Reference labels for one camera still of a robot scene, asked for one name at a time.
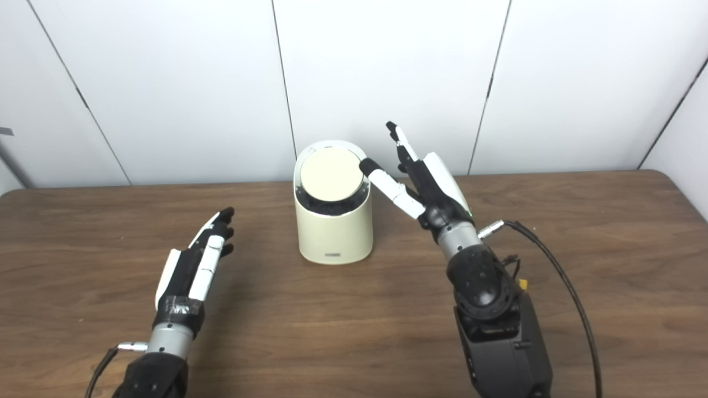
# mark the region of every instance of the black cable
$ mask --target black cable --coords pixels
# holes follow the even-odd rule
[[[603,378],[600,374],[600,356],[598,355],[598,347],[595,345],[595,337],[593,335],[593,330],[590,328],[590,321],[588,320],[588,315],[585,313],[583,304],[580,302],[580,297],[578,297],[578,293],[575,291],[575,288],[573,287],[573,284],[571,283],[570,279],[568,279],[566,271],[563,271],[561,264],[558,262],[558,260],[556,260],[556,258],[546,247],[546,245],[544,245],[543,242],[538,239],[536,234],[531,232],[527,227],[524,227],[523,224],[518,221],[504,221],[504,225],[508,225],[516,232],[521,233],[523,236],[527,237],[530,241],[535,243],[536,246],[538,246],[539,249],[543,251],[543,254],[545,254],[546,257],[548,257],[548,259],[551,261],[553,267],[556,269],[558,275],[561,277],[563,283],[566,285],[566,288],[568,288],[568,292],[571,294],[573,302],[575,302],[576,308],[578,309],[580,319],[583,321],[585,335],[588,337],[588,345],[590,346],[590,356],[592,356],[593,358],[593,372],[595,373],[595,396],[597,398],[602,398]]]
[[[521,269],[521,258],[516,259],[516,267],[514,267],[514,274],[511,276],[513,280],[516,280],[516,276],[519,275],[519,270]]]
[[[93,394],[93,388],[96,386],[96,382],[98,381],[98,377],[101,376],[101,373],[105,370],[105,367],[108,366],[110,361],[115,357],[115,354],[118,353],[118,346],[115,346],[108,350],[107,353],[105,353],[105,356],[103,359],[98,363],[96,366],[96,369],[93,371],[93,376],[91,376],[91,381],[88,382],[88,387],[86,388],[86,395],[84,395],[84,398],[91,398],[91,394]]]

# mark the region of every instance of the round lid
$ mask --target round lid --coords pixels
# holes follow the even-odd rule
[[[300,169],[302,187],[310,196],[325,202],[349,198],[359,189],[363,178],[359,158],[344,148],[318,149],[305,159]]]

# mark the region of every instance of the robotic hand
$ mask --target robotic hand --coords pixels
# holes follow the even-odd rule
[[[459,186],[435,153],[419,159],[401,128],[386,126],[396,142],[399,170],[417,193],[393,179],[371,159],[359,167],[384,195],[433,239],[447,259],[455,319],[472,385],[483,398],[545,398],[553,373],[531,298],[524,281],[506,270],[518,258],[499,258],[482,239],[500,229],[497,221],[475,230],[472,213]]]
[[[204,301],[221,257],[234,250],[224,242],[234,236],[229,223],[234,208],[218,212],[184,251],[172,249],[155,294],[157,313],[148,342],[121,343],[108,351],[86,391],[91,396],[98,376],[120,351],[143,351],[132,361],[113,398],[183,398],[187,391],[187,355],[204,322]]]

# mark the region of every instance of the black fingertip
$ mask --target black fingertip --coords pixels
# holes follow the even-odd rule
[[[226,257],[233,252],[234,252],[234,245],[233,244],[229,243],[227,245],[224,245],[224,247],[222,247],[221,257]]]
[[[396,134],[396,123],[389,121],[388,123],[386,123],[386,127],[388,127],[389,131],[391,132],[391,138],[393,138],[394,141],[398,141],[398,134]]]
[[[217,217],[217,220],[226,222],[229,224],[231,222],[231,217],[234,216],[234,213],[236,210],[234,210],[233,207],[229,206],[222,211],[219,212],[219,217]]]
[[[363,159],[362,161],[359,162],[359,170],[361,170],[362,173],[364,173],[365,176],[369,176],[371,173],[374,172],[374,170],[380,169],[381,166],[379,166],[374,159],[371,158],[366,158]]]

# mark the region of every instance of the silver connector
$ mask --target silver connector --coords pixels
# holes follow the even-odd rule
[[[118,344],[118,349],[121,351],[135,351],[143,353],[147,351],[147,341],[126,341]]]
[[[501,227],[503,227],[503,226],[504,226],[504,220],[492,222],[490,225],[487,225],[486,227],[480,229],[479,232],[477,232],[477,237],[480,239],[487,239],[494,232],[497,232],[498,230],[500,230]]]

